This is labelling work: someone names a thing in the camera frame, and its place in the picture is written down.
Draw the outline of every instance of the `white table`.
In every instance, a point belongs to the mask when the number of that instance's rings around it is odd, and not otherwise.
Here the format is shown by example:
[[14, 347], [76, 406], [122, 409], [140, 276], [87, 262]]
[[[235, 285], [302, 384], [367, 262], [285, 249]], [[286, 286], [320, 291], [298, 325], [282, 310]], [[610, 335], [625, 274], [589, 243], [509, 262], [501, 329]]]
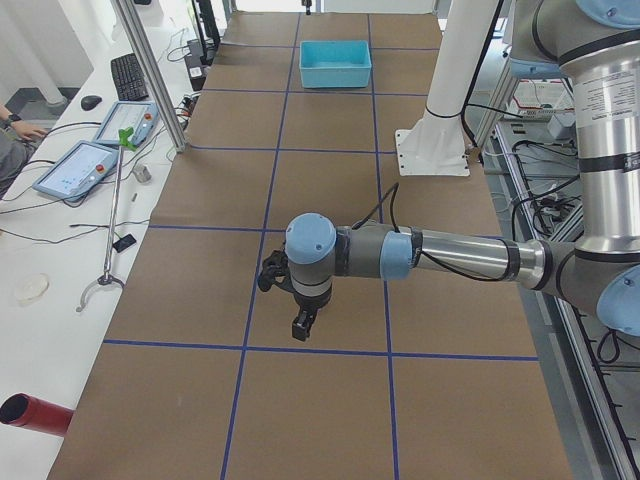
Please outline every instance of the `white table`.
[[[164, 52], [159, 65], [175, 105], [180, 103], [184, 94], [191, 93], [184, 63], [166, 60], [170, 40], [171, 48], [181, 44], [179, 33], [171, 38], [177, 31], [166, 27], [147, 29], [156, 58]], [[182, 44], [189, 38], [190, 33], [185, 32]], [[131, 47], [127, 38], [121, 35], [57, 125], [103, 120], [117, 100], [109, 60], [129, 52]], [[89, 94], [100, 95], [103, 101], [94, 110], [85, 112], [80, 108], [80, 99]], [[151, 135], [155, 135], [160, 128], [162, 122]], [[32, 160], [57, 160], [78, 140], [91, 140], [95, 132], [96, 128], [76, 127], [54, 132], [42, 143]], [[127, 153], [125, 161], [132, 155], [131, 152]], [[173, 156], [174, 150], [165, 131], [158, 136], [153, 151], [141, 160], [148, 166], [152, 179], [140, 184], [131, 175], [122, 183], [118, 222], [149, 218], [170, 171], [169, 159]], [[14, 198], [27, 190], [46, 167], [43, 163], [27, 166], [5, 198]], [[131, 167], [124, 168], [123, 176], [129, 173]], [[112, 194], [113, 183], [103, 184], [96, 187], [86, 202], [76, 209], [58, 202], [41, 208], [4, 213], [51, 201], [29, 189], [15, 201], [0, 202], [0, 229], [51, 240], [69, 237], [88, 230], [72, 229], [69, 228], [70, 224], [108, 224]], [[142, 224], [125, 225], [116, 230], [120, 234], [132, 233], [138, 241], [120, 254], [114, 252], [112, 272], [124, 281], [146, 229], [147, 225]], [[99, 287], [93, 290], [86, 309], [76, 313], [84, 288], [102, 275], [106, 241], [106, 229], [58, 245], [0, 233], [0, 403], [15, 393], [24, 392], [69, 408], [76, 407], [121, 293], [117, 286]], [[16, 286], [25, 278], [39, 273], [49, 278], [48, 290], [33, 303], [19, 305], [13, 293]], [[55, 436], [0, 425], [0, 478], [46, 478], [61, 444], [62, 439]]]

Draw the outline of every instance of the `person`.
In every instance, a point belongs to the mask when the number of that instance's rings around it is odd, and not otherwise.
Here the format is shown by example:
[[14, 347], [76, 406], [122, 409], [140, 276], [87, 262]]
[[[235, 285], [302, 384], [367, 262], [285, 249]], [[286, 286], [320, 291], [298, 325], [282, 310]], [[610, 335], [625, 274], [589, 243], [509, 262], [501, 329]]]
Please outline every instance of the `person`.
[[42, 139], [46, 130], [22, 120], [7, 107], [0, 104], [0, 120], [15, 132], [15, 138], [8, 131], [0, 130], [0, 198], [27, 164], [35, 146], [33, 141]]

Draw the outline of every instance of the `person's hand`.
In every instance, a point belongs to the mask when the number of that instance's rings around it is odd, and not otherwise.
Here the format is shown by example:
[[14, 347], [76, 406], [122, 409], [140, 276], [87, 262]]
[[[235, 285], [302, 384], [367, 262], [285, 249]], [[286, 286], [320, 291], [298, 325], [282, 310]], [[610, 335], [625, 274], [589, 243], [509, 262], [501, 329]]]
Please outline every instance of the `person's hand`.
[[11, 128], [18, 134], [22, 140], [35, 140], [36, 138], [44, 138], [47, 131], [32, 123], [25, 122], [24, 120], [18, 120], [17, 122], [11, 122]]

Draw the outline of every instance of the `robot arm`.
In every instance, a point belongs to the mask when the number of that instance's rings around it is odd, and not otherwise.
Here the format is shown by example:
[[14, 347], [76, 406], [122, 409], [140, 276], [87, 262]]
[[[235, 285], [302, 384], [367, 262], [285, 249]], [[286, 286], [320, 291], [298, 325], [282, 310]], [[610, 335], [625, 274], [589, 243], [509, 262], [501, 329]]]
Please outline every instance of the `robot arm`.
[[373, 222], [335, 228], [319, 214], [301, 215], [287, 228], [284, 250], [265, 260], [259, 278], [263, 291], [275, 284], [293, 293], [300, 307], [295, 338], [309, 336], [318, 310], [330, 300], [332, 276], [396, 280], [413, 268], [517, 281], [640, 336], [640, 2], [616, 5], [516, 4], [512, 55], [559, 63], [573, 79], [583, 187], [580, 240], [516, 243]]

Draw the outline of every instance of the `teal container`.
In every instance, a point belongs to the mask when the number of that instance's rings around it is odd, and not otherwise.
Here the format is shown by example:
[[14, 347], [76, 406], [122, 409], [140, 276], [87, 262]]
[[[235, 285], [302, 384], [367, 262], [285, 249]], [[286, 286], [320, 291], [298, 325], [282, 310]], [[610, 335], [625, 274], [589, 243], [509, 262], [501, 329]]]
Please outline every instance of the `teal container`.
[[369, 85], [371, 55], [364, 40], [304, 41], [300, 44], [304, 88], [358, 88]]

